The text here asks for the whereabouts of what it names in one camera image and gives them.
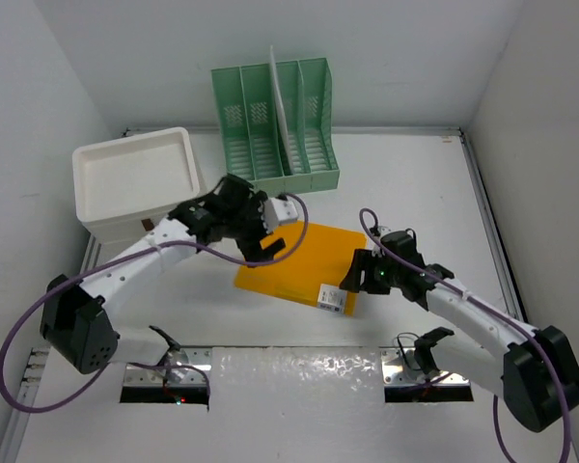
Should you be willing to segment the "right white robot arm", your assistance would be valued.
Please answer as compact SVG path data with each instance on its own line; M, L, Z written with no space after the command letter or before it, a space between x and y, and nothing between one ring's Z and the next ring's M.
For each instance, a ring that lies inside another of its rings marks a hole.
M525 428L541 432L566 404L579 405L579 365L566 335L515 320L472 295L455 274L426 264L410 230L392 231L357 249L341 282L348 292L387 295L393 289L448 321L414 341L401 357L414 381L457 373L504 400Z

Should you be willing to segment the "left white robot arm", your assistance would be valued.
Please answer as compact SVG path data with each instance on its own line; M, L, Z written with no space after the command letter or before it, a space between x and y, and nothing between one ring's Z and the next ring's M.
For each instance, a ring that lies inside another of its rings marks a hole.
M82 374L109 363L156 367L173 348L169 338L158 328L121 328L115 323L130 297L225 238L235 241L246 262L271 261L285 242L277 239L262 246L262 240L297 219L287 196L270 197L248 181L226 175L211 192L176 205L100 271L73 285L64 275L55 278L47 287L41 336Z

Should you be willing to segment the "orange paper folder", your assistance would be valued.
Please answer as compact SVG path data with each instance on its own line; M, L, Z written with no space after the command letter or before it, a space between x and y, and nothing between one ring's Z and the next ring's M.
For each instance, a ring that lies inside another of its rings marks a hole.
M280 263L238 268L234 285L259 294L317 307L345 316L354 315L357 296L340 289L353 253L367 238L320 224L308 225L299 248Z

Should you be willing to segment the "clear mesh document pouch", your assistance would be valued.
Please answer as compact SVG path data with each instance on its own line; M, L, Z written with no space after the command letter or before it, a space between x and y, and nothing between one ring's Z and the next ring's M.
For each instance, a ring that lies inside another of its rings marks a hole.
M269 46L268 57L269 57L269 69L270 69L270 76L271 76L271 81L272 81L273 95L274 95L276 113L277 113L277 122L279 125L282 144L283 144L284 151L285 151L285 158L287 159L288 166L289 166L289 173L291 175L293 175L294 169L293 169L293 164L292 164L291 157L290 157L290 139L289 139L288 125L287 125L287 118L286 118L285 106L284 106L282 93L281 93L280 79L279 79L277 64L276 64L276 60L275 60L273 45Z

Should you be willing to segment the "white plastic drawer unit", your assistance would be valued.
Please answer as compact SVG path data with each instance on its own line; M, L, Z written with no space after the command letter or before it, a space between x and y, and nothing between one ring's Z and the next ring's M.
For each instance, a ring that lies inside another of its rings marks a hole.
M183 127L80 147L72 169L76 216L101 244L137 240L207 191Z

